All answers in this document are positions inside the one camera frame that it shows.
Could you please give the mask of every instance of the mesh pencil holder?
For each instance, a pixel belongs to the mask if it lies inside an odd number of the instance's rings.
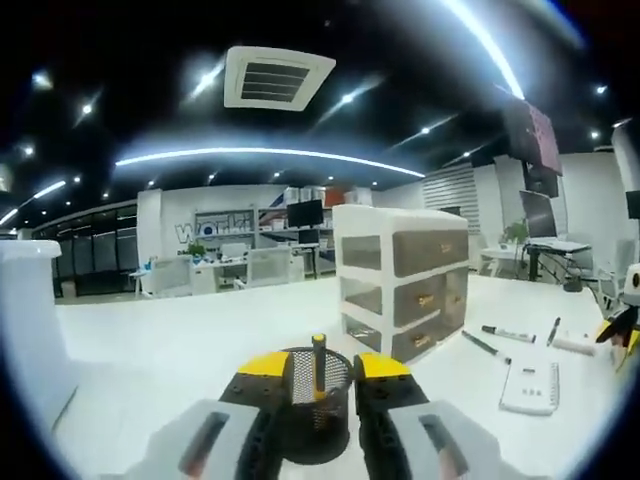
[[[279,432],[283,456],[302,465],[326,463],[338,457],[349,443],[353,367],[345,357],[326,348],[321,357],[311,347],[285,351],[291,355],[285,374],[290,403]],[[320,373],[316,358],[323,363]]]

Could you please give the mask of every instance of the notebook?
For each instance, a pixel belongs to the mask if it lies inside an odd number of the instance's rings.
[[[514,358],[500,398],[500,409],[527,415],[551,415],[560,403],[558,364]]]

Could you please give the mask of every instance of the black marker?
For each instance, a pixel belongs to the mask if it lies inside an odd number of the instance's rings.
[[[525,343],[534,343],[536,341],[536,336],[531,335],[529,333],[515,333],[505,330],[504,328],[490,327],[489,325],[483,325],[482,331],[486,333],[490,333],[492,335],[497,335],[499,337],[510,338],[512,340],[520,340]]]
[[[560,325],[560,317],[556,318],[556,321],[553,323],[553,328],[551,329],[551,333],[547,339],[547,347],[551,345],[551,342],[553,342],[553,339],[556,336],[556,331],[558,330],[558,325]]]
[[[477,337],[474,337],[473,335],[471,335],[469,332],[467,332],[465,330],[462,330],[462,336],[464,336],[464,337],[468,338],[469,340],[471,340],[473,343],[478,345],[485,352],[490,353],[494,357],[498,357],[498,358],[502,359],[504,361],[504,363],[506,363],[507,365],[511,365],[511,359],[509,357],[507,357],[503,353],[500,353],[497,349],[493,348],[488,343],[484,343],[482,340],[480,340]]]

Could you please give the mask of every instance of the plastic drawer unit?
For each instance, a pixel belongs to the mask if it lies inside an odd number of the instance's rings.
[[[435,210],[333,209],[343,332],[408,362],[464,324],[467,221]]]

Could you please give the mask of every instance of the potted plant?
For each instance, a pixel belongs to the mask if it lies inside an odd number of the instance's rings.
[[[200,260],[206,255],[207,250],[204,248],[204,245],[200,245],[198,242],[190,243],[187,249],[185,250],[187,255],[191,255],[196,262],[196,265],[200,263]]]
[[[523,244],[528,237],[529,229],[527,228],[526,221],[523,219],[519,222],[513,222],[505,228],[500,241],[501,243]]]

